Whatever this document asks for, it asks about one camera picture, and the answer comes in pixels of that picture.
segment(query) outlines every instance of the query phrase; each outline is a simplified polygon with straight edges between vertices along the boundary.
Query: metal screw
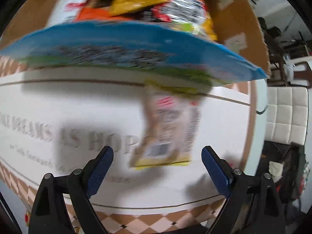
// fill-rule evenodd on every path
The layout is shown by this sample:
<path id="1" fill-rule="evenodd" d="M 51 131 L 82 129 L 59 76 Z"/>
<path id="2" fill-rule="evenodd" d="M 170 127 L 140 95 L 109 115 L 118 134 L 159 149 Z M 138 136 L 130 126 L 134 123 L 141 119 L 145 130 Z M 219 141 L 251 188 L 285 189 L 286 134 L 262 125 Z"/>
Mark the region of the metal screw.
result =
<path id="1" fill-rule="evenodd" d="M 264 177 L 265 177 L 266 179 L 270 179 L 270 178 L 271 178 L 271 174 L 269 174 L 269 173 L 264 173 Z"/>
<path id="2" fill-rule="evenodd" d="M 242 171 L 240 169 L 234 169 L 234 173 L 236 175 L 241 175 L 242 174 Z"/>
<path id="3" fill-rule="evenodd" d="M 45 178 L 45 179 L 49 179 L 49 178 L 51 178 L 51 176 L 52 176 L 51 173 L 47 173 L 46 175 L 44 175 L 44 178 Z"/>
<path id="4" fill-rule="evenodd" d="M 81 169 L 76 169 L 74 170 L 74 175 L 79 175 L 82 173 L 82 170 Z"/>

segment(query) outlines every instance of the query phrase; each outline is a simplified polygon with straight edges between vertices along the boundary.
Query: wall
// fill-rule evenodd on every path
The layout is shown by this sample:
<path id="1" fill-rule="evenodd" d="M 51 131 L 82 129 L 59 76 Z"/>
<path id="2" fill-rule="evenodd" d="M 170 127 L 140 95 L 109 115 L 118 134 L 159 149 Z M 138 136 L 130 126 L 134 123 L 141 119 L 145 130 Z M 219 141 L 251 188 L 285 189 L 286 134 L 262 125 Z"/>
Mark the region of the wall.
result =
<path id="1" fill-rule="evenodd" d="M 255 14 L 266 20 L 268 28 L 277 26 L 282 32 L 296 13 L 287 0 L 259 0 L 256 3 Z M 305 40 L 312 39 L 312 34 L 297 14 L 286 33 L 277 40 L 300 39 L 298 31 L 301 31 Z"/>

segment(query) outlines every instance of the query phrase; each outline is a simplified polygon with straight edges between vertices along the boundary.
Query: yellow snack bag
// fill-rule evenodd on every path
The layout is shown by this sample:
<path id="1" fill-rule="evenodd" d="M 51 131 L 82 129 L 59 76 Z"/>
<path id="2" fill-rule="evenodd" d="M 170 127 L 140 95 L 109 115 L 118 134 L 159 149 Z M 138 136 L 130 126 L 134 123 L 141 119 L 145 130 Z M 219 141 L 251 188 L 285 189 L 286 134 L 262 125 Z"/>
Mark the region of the yellow snack bag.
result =
<path id="1" fill-rule="evenodd" d="M 202 28 L 204 29 L 205 33 L 210 37 L 211 40 L 214 41 L 218 40 L 218 36 L 213 30 L 213 20 L 211 19 L 210 15 L 207 16 L 205 22 L 202 24 Z"/>
<path id="2" fill-rule="evenodd" d="M 109 9 L 109 14 L 111 16 L 118 16 L 167 1 L 168 0 L 114 0 Z"/>
<path id="3" fill-rule="evenodd" d="M 200 97 L 186 87 L 163 87 L 149 82 L 145 100 L 148 128 L 137 148 L 137 169 L 187 165 L 200 118 Z"/>

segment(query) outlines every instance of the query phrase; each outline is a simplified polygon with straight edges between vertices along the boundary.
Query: barcode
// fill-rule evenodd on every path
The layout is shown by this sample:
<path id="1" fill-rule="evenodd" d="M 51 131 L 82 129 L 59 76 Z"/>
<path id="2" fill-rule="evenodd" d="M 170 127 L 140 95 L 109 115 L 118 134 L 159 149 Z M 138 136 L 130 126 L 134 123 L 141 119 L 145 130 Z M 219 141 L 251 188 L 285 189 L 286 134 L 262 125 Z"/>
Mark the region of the barcode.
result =
<path id="1" fill-rule="evenodd" d="M 152 146 L 147 152 L 148 157 L 161 157 L 168 154 L 170 144 Z"/>

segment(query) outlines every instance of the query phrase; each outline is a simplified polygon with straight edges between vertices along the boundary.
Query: white tufted cushion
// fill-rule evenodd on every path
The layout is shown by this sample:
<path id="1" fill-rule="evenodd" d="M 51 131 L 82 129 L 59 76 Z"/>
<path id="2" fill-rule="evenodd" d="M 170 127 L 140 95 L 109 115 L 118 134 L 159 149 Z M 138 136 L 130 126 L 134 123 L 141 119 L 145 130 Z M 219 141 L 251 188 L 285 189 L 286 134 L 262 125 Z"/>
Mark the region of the white tufted cushion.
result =
<path id="1" fill-rule="evenodd" d="M 266 141 L 304 145 L 308 124 L 305 87 L 268 87 Z"/>

